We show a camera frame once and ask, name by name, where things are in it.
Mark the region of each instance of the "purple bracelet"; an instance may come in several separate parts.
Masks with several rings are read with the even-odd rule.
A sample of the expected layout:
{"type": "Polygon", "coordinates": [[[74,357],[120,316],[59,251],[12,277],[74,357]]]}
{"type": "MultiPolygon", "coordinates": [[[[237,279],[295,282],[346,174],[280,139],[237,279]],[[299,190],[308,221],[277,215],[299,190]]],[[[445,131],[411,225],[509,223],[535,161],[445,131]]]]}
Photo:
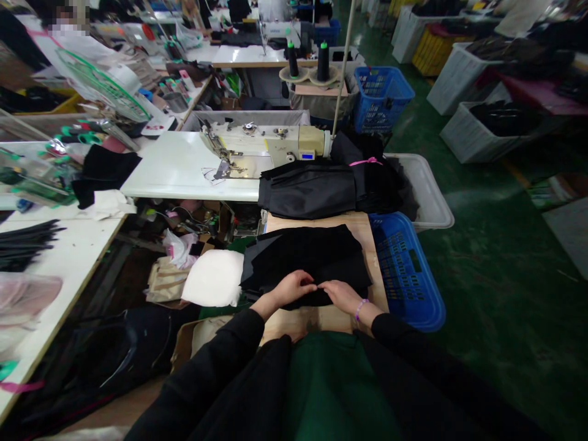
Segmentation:
{"type": "Polygon", "coordinates": [[[369,300],[368,299],[362,300],[361,303],[360,303],[360,305],[357,307],[357,311],[355,311],[355,320],[357,320],[358,322],[360,321],[360,309],[366,303],[369,303],[369,300]]]}

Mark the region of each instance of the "yellow crate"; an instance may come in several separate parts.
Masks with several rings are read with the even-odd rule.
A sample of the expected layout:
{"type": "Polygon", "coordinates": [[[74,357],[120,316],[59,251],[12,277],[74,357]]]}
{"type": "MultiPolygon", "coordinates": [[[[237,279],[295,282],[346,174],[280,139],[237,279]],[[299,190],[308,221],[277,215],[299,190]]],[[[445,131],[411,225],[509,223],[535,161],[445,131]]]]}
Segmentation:
{"type": "Polygon", "coordinates": [[[474,36],[455,36],[440,29],[440,24],[427,24],[412,57],[412,64],[424,77],[438,77],[447,62],[454,43],[474,41],[474,36]]]}
{"type": "Polygon", "coordinates": [[[388,9],[388,15],[392,15],[396,18],[400,16],[400,9],[402,6],[410,6],[412,4],[421,4],[423,0],[392,0],[390,8],[388,9]]]}
{"type": "MultiPolygon", "coordinates": [[[[65,100],[63,103],[59,104],[52,111],[15,113],[15,115],[31,116],[31,115],[57,115],[57,114],[65,114],[65,113],[79,113],[76,105],[84,101],[84,98],[82,98],[79,93],[77,93],[73,89],[49,89],[49,90],[51,92],[57,93],[59,95],[67,96],[69,98],[67,100],[65,100]]],[[[18,93],[20,93],[21,95],[24,95],[25,91],[20,90],[20,91],[18,91],[18,93]]]]}

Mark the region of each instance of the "black thread spool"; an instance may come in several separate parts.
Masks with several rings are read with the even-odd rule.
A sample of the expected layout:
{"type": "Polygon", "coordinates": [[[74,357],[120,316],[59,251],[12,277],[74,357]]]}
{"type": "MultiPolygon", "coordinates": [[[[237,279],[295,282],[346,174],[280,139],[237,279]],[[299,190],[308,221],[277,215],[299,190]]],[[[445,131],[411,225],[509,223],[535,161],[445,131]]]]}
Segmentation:
{"type": "Polygon", "coordinates": [[[298,78],[298,61],[296,61],[296,50],[292,42],[288,42],[288,63],[290,63],[290,76],[298,78]]]}
{"type": "Polygon", "coordinates": [[[321,83],[326,83],[329,80],[329,46],[326,42],[322,42],[318,50],[317,79],[321,83]]]}

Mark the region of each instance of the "black sleeve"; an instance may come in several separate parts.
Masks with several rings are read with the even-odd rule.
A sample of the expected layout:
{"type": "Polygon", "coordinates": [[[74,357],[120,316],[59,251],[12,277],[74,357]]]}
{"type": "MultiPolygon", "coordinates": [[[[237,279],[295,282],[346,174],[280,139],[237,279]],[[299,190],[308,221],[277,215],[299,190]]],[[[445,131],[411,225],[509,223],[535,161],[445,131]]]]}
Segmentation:
{"type": "Polygon", "coordinates": [[[159,397],[131,427],[126,440],[184,440],[222,390],[255,355],[265,323],[245,309],[164,383],[159,397]]]}
{"type": "Polygon", "coordinates": [[[378,315],[372,324],[372,334],[464,409],[487,433],[498,439],[520,439],[522,435],[535,440],[551,439],[457,358],[397,317],[378,315]]]}

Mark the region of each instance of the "pink ribbon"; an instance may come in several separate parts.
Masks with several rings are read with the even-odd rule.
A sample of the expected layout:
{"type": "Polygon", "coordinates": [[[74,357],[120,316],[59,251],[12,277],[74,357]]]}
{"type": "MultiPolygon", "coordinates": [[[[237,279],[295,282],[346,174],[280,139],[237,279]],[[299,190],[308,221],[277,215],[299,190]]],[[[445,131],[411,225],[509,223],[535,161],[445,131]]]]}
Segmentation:
{"type": "Polygon", "coordinates": [[[43,380],[36,383],[28,383],[24,385],[20,385],[17,383],[0,383],[0,389],[8,393],[30,392],[37,389],[41,389],[43,386],[45,386],[45,382],[43,380]]]}
{"type": "Polygon", "coordinates": [[[378,162],[378,160],[372,156],[370,159],[366,159],[364,161],[352,162],[351,164],[349,164],[349,167],[352,167],[354,165],[359,165],[359,164],[365,164],[365,163],[383,165],[381,162],[378,162]]]}

